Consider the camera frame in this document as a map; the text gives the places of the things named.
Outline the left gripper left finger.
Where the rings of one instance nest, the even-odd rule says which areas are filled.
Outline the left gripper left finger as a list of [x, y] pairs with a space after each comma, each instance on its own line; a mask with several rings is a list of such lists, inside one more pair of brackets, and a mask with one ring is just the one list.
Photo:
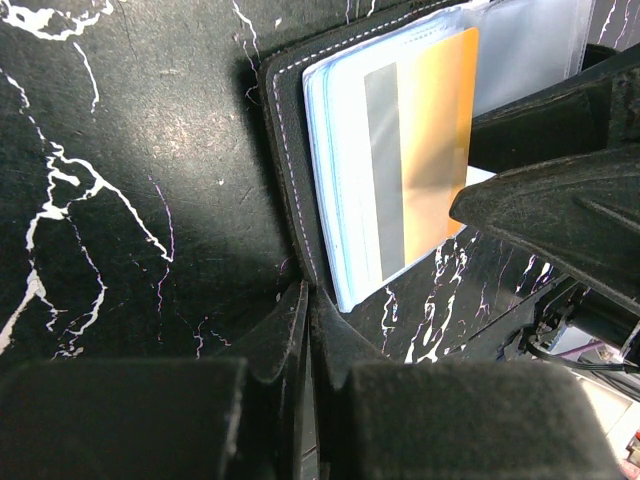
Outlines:
[[222, 353], [24, 365], [1, 383], [5, 479], [296, 479], [309, 286]]

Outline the black leather card holder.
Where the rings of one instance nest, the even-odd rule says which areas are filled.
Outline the black leather card holder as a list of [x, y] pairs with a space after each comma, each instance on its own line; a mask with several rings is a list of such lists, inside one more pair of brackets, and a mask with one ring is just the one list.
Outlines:
[[347, 313], [381, 277], [364, 79], [461, 30], [479, 31], [472, 122], [576, 75], [589, 1], [413, 1], [283, 51], [261, 67], [271, 147], [308, 280]]

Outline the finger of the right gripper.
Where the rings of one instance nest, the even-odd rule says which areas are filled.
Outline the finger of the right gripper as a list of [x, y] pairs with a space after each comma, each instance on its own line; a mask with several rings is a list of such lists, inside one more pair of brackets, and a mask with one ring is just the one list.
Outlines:
[[639, 312], [638, 145], [500, 173], [460, 191], [450, 215]]
[[473, 121], [469, 164], [500, 173], [639, 142], [639, 47], [588, 45], [576, 75]]

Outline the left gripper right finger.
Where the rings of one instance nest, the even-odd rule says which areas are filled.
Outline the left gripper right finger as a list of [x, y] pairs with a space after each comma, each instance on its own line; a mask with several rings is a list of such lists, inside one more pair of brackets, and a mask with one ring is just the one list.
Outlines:
[[565, 368], [389, 360], [312, 292], [323, 479], [616, 479], [592, 406]]

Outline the gold credit card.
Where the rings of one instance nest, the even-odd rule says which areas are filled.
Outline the gold credit card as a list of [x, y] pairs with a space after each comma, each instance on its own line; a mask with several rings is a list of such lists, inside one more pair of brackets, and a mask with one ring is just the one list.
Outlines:
[[449, 209], [466, 183], [478, 49], [467, 28], [364, 79], [383, 280], [462, 228]]

